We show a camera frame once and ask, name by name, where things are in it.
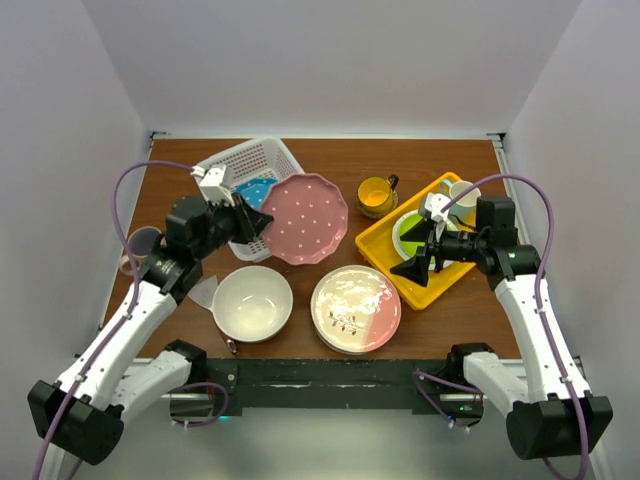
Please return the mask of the cream pink floral plate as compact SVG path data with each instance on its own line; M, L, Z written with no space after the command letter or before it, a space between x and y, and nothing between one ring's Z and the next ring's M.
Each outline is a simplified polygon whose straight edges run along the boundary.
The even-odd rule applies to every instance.
M337 268L316 285L310 313L320 339L340 346L384 346L396 333L401 298L379 271L361 265Z

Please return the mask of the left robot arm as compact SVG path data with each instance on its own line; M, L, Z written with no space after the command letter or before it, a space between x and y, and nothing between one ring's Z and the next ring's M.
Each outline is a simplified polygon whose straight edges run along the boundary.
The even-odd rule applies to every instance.
M107 326L54 383L37 381L27 395L38 435L97 465L114 450L126 410L116 388L150 335L203 275L203 260L228 243L248 244L272 223L239 195L214 204L178 199L125 300Z

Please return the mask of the blue polka dot plate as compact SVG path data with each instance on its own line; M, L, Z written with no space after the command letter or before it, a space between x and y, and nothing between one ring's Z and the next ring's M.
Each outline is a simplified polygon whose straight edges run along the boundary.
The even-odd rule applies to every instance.
M235 192L241 195L254 210L259 210L272 185L278 182L274 178L254 178L238 185Z

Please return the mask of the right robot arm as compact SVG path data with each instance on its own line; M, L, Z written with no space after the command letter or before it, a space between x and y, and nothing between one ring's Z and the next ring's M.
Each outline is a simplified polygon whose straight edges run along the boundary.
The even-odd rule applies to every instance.
M526 372L520 380L484 343L460 344L447 358L448 386L480 390L503 415L510 445L523 460L591 453L613 410L607 397L592 393L564 343L548 285L537 276L538 251L518 241L514 202L479 197L471 232L447 229L448 202L442 194L424 198L421 221L402 236L421 245L391 272L425 286L446 261L475 264L509 319Z

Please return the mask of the pink polka dot plate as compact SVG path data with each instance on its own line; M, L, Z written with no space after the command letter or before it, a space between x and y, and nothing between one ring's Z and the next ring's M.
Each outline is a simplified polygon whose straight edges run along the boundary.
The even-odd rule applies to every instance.
M293 174L274 184L260 210L273 217L262 233L271 254L294 266L320 263L348 230L340 189L315 173Z

